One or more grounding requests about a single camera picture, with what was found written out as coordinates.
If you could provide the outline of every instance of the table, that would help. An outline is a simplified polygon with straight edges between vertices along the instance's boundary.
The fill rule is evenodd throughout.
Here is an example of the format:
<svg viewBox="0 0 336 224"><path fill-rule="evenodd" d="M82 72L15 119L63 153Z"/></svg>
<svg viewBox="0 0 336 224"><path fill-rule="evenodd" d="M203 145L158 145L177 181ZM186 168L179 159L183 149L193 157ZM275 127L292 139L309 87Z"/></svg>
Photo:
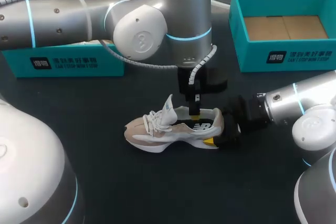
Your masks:
<svg viewBox="0 0 336 224"><path fill-rule="evenodd" d="M212 18L218 51L208 64L222 69L228 89L204 95L203 108L322 73L240 73L228 12L214 7ZM150 63L169 63L165 46ZM175 70L126 66L122 78L15 79L0 57L0 93L61 139L85 195L87 224L299 223L293 192L306 167L290 126L243 136L235 151L175 143L153 154L126 142L124 125L160 110L169 94L175 106L186 105L178 92Z"/></svg>

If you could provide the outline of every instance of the teal cardboard box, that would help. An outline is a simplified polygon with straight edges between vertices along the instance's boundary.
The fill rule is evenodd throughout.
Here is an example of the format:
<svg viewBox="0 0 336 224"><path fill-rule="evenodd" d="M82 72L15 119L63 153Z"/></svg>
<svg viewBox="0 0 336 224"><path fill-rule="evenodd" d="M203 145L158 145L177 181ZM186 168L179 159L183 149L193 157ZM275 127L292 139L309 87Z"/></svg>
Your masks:
<svg viewBox="0 0 336 224"><path fill-rule="evenodd" d="M118 52L113 44L109 44L109 48ZM17 78L124 75L124 63L100 44L17 49L2 53Z"/></svg>
<svg viewBox="0 0 336 224"><path fill-rule="evenodd" d="M336 0L232 0L241 72L336 69Z"/></svg>

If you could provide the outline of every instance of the sneaker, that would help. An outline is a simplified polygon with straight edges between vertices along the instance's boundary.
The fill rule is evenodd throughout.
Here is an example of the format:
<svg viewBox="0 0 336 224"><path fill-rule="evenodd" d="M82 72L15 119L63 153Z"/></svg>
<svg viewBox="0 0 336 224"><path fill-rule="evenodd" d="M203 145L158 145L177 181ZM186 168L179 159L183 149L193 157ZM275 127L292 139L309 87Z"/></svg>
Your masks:
<svg viewBox="0 0 336 224"><path fill-rule="evenodd" d="M201 109L200 120L193 121L188 107L173 108L172 94L163 109L126 125L125 138L135 147L147 152L159 153L176 141L187 142L197 148L217 149L203 141L221 135L224 119L220 109Z"/></svg>

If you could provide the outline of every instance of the logo on box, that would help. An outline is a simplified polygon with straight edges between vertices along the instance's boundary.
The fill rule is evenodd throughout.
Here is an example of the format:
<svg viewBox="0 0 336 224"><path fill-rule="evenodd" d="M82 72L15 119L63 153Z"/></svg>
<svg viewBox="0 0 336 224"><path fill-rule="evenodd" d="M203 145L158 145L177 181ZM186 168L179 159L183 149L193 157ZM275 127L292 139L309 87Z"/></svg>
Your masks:
<svg viewBox="0 0 336 224"><path fill-rule="evenodd" d="M272 51L269 53L266 63L283 63L286 51Z"/></svg>
<svg viewBox="0 0 336 224"><path fill-rule="evenodd" d="M40 69L51 69L50 62L47 57L31 57L30 61L33 67L37 70Z"/></svg>

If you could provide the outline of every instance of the white shoelace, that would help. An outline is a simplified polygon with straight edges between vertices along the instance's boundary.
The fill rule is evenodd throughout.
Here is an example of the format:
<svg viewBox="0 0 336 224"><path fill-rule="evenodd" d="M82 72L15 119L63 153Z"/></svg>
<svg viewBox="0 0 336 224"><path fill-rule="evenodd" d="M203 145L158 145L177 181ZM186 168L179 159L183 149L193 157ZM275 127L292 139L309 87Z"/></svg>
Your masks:
<svg viewBox="0 0 336 224"><path fill-rule="evenodd" d="M161 120L162 111L151 111L149 115L143 115L143 122L148 134L153 136L153 131L155 132L169 132L172 129L169 129L169 126L162 126L159 124Z"/></svg>

